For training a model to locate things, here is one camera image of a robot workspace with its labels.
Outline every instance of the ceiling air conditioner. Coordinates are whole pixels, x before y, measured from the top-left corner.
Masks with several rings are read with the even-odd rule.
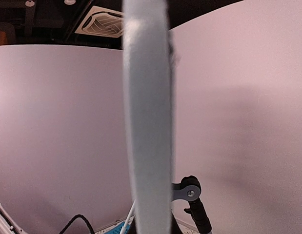
[[[75,33],[119,38],[123,35],[123,13],[93,6]]]

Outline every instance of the bolt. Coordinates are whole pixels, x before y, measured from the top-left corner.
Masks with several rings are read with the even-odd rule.
[[[187,194],[189,197],[193,197],[195,195],[195,192],[193,190],[190,190]]]

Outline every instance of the pinkish wall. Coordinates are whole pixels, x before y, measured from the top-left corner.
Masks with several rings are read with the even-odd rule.
[[[302,0],[246,0],[173,33],[176,180],[199,178],[216,234],[302,233]]]
[[[0,199],[30,234],[126,216],[121,51],[0,46]]]

